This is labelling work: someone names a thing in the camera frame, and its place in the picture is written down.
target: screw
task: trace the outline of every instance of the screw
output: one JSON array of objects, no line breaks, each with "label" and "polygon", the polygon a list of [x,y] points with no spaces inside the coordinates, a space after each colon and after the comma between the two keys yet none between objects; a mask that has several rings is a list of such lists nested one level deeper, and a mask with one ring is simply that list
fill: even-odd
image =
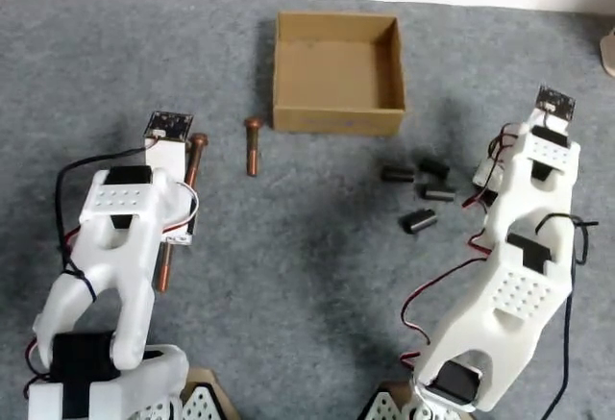
[{"label": "screw", "polygon": [[[190,138],[190,156],[188,158],[188,169],[185,172],[185,183],[194,188],[196,175],[199,171],[199,163],[203,150],[209,144],[208,136],[205,134],[194,134]],[[162,245],[162,256],[160,260],[160,272],[158,279],[158,291],[166,292],[169,287],[169,274],[171,272],[171,259],[173,255],[173,245],[164,242]]]},{"label": "screw", "polygon": [[262,127],[262,119],[259,117],[248,117],[243,125],[246,127],[248,145],[248,175],[256,177],[258,174],[258,129]]}]

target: gray carpet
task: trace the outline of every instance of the gray carpet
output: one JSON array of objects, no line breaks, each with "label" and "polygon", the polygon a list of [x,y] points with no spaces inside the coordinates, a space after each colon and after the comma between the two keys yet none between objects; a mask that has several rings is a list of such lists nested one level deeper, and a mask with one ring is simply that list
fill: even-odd
[{"label": "gray carpet", "polygon": [[[245,176],[244,117],[271,110],[278,10],[393,12],[401,19],[413,114],[383,138],[261,133],[261,173]],[[611,418],[615,328],[615,81],[597,41],[611,18],[436,5],[310,0],[0,0],[0,416],[25,418],[23,349],[57,277],[53,185],[68,161],[138,145],[153,110],[193,112],[209,134],[198,182],[196,243],[176,253],[150,341],[175,343],[213,368],[242,418],[353,419],[397,356],[421,340],[403,328],[406,295],[472,256],[479,209],[425,203],[383,185],[384,161],[448,161],[471,193],[474,167],[506,121],[525,119],[547,83],[578,99],[582,147],[574,212],[603,222],[578,271],[570,389],[556,419]],[[76,221],[94,168],[67,183]],[[433,207],[417,237],[397,218]],[[473,271],[422,297],[432,329]],[[85,327],[111,325],[108,295]],[[497,408],[479,418],[537,419],[561,379],[560,312],[534,360]]]}]

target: open cardboard box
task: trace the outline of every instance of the open cardboard box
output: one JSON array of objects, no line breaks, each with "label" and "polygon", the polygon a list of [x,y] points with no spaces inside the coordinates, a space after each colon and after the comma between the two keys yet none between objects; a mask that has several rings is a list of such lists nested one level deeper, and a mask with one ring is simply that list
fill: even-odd
[{"label": "open cardboard box", "polygon": [[280,12],[274,129],[392,136],[406,112],[397,18]]}]

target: perforated plastic plate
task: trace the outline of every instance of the perforated plastic plate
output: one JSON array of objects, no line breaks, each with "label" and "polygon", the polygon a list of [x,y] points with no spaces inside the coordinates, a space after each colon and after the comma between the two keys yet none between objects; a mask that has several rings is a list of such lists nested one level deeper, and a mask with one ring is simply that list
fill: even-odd
[{"label": "perforated plastic plate", "polygon": [[402,413],[395,406],[391,395],[385,392],[378,393],[374,404],[365,415],[365,420],[403,420]]},{"label": "perforated plastic plate", "polygon": [[168,420],[170,415],[170,404],[168,401],[164,401],[135,413],[129,420]]},{"label": "perforated plastic plate", "polygon": [[197,386],[184,406],[183,420],[222,420],[207,386]]}]

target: robotic arm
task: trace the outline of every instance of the robotic arm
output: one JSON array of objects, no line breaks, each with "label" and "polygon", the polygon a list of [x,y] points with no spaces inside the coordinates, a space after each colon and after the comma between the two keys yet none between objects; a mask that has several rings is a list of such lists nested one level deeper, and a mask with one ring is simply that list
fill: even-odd
[{"label": "robotic arm", "polygon": [[[528,365],[549,320],[570,295],[575,226],[570,216],[580,147],[567,135],[574,100],[542,87],[529,119],[504,157],[498,197],[478,243],[491,251],[467,294],[440,321],[414,370],[406,417],[458,419],[457,411],[491,410]],[[485,371],[457,359],[478,351]]]},{"label": "robotic arm", "polygon": [[[145,343],[160,243],[189,244],[198,209],[196,193],[184,183],[191,120],[155,112],[145,134],[146,165],[95,174],[70,253],[83,277],[62,274],[34,325],[49,383],[30,387],[30,420],[126,420],[156,406],[161,418],[169,418],[171,408],[181,418],[185,354]],[[196,134],[191,154],[200,158],[206,144],[207,137]],[[192,177],[198,163],[191,159]],[[109,288],[118,290],[122,303],[115,331],[73,333],[92,298]]]}]

